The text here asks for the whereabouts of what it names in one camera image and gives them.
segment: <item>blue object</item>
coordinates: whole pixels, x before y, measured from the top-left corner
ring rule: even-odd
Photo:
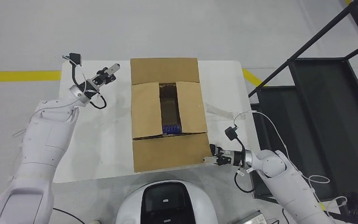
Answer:
[[[163,134],[181,134],[181,127],[179,124],[163,125]]]

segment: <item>box flap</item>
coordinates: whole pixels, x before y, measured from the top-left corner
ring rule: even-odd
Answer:
[[[206,156],[206,133],[133,141],[134,172],[201,164]]]
[[[148,82],[199,82],[197,58],[133,58],[132,85]]]
[[[182,132],[208,132],[200,83],[176,82]]]
[[[132,90],[132,138],[157,136],[163,133],[159,83],[145,83]]]

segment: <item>white cable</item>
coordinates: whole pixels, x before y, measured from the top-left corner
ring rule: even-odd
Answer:
[[[281,136],[280,136],[280,134],[279,134],[279,131],[277,130],[277,128],[276,128],[276,126],[274,125],[274,123],[272,122],[272,120],[271,120],[268,116],[266,116],[266,114],[261,113],[261,112],[258,112],[258,111],[256,111],[256,110],[250,110],[250,111],[242,112],[242,113],[238,114],[238,115],[234,118],[234,125],[236,126],[236,124],[235,124],[236,118],[238,118],[241,114],[245,114],[245,113],[261,114],[261,115],[263,115],[265,118],[267,118],[267,119],[270,121],[270,123],[271,123],[272,126],[274,127],[274,129],[275,129],[277,135],[279,136],[279,138],[280,138],[282,144],[283,144],[284,147],[285,147],[288,160],[289,160],[289,161],[291,162],[291,164],[295,167],[295,169],[296,169],[298,172],[300,172],[300,171],[297,169],[297,167],[294,165],[294,163],[290,160],[289,151],[288,151],[288,149],[287,149],[287,147],[286,147],[284,141],[282,140],[282,138],[281,138]],[[325,177],[325,176],[311,175],[311,176],[309,176],[309,178],[307,178],[305,175],[302,174],[302,172],[300,172],[300,173],[301,173],[301,175],[302,175],[303,178],[305,178],[305,179],[308,180],[309,187],[312,188],[312,189],[314,189],[314,188],[312,187],[311,182],[314,182],[314,183],[317,183],[317,184],[328,184],[329,182],[331,182],[331,180],[330,180],[329,178]],[[323,179],[326,179],[326,181],[312,180],[312,178],[323,178]],[[322,202],[319,200],[318,196],[316,195],[315,191],[313,191],[313,195],[315,196],[315,198],[317,199],[317,201],[318,201],[319,203],[322,203]],[[331,205],[331,203],[332,203],[333,201],[336,201],[337,199],[340,199],[340,198],[344,198],[346,201],[343,202],[342,204],[340,204],[340,205],[338,206],[338,208],[339,208],[339,207],[342,207],[342,206],[344,206],[344,205],[347,204],[348,199],[347,199],[346,197],[344,197],[344,196],[339,196],[339,197],[337,197],[337,198],[331,200],[331,201],[328,203],[328,205],[326,206],[326,211],[327,211],[328,215],[329,215],[328,207]]]
[[[332,202],[334,202],[335,200],[338,200],[338,199],[340,199],[340,198],[343,198],[345,201],[342,202],[342,204],[340,204],[339,206],[338,206],[338,205],[335,206],[334,208],[340,208],[340,207],[342,207],[342,206],[345,206],[345,205],[347,204],[347,202],[348,202],[348,199],[347,199],[346,197],[344,197],[344,196],[339,196],[339,197],[337,197],[337,198],[335,198],[335,199],[333,199],[333,200],[331,200],[331,201],[329,202],[329,204],[326,206],[326,211],[328,212],[328,209],[329,209],[329,207],[330,207],[330,205],[331,205]]]
[[[274,123],[272,122],[272,120],[268,117],[268,116],[266,116],[266,114],[264,114],[264,113],[261,113],[261,112],[258,112],[258,111],[256,111],[256,110],[250,110],[250,111],[245,111],[245,112],[242,112],[242,113],[240,113],[240,114],[238,114],[235,118],[234,118],[234,125],[236,125],[235,124],[235,120],[236,120],[236,118],[238,118],[241,114],[245,114],[245,113],[256,113],[256,114],[261,114],[262,116],[264,116],[265,118],[267,118],[270,122],[271,122],[271,124],[272,124],[272,126],[274,127],[274,129],[275,129],[275,131],[276,131],[276,133],[277,133],[277,135],[279,136],[279,138],[280,138],[280,140],[281,140],[281,142],[282,142],[282,144],[284,145],[284,147],[285,147],[285,150],[286,150],[286,154],[287,154],[287,158],[289,159],[289,161],[291,162],[291,160],[290,160],[290,156],[289,156],[289,151],[287,150],[287,147],[286,147],[286,145],[285,145],[285,143],[284,143],[284,141],[282,140],[282,138],[281,138],[281,136],[280,136],[280,134],[279,134],[279,131],[276,129],[276,126],[274,125]]]

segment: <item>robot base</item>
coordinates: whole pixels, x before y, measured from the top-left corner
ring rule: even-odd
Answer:
[[[182,180],[145,185],[128,196],[119,208],[116,224],[218,224],[209,196]]]

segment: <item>gray floor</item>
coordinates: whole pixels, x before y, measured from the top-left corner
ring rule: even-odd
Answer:
[[[81,53],[87,60],[134,57],[198,57],[238,60],[264,79],[345,6],[343,0],[198,1],[0,1],[0,70],[60,70],[61,55]],[[358,29],[346,18],[312,46],[305,57],[343,56],[358,48]],[[355,70],[358,58],[351,61]],[[283,71],[270,85],[290,85]],[[59,82],[0,83],[0,190],[13,173],[21,138],[39,100],[58,96]],[[253,88],[247,82],[248,90]],[[133,190],[155,180],[183,179],[205,189],[219,223],[260,209],[271,222],[283,222],[281,207],[252,199],[233,183],[232,167],[54,184],[55,207],[84,221],[113,223]],[[240,184],[249,189],[247,176]],[[51,224],[75,223],[53,212]]]

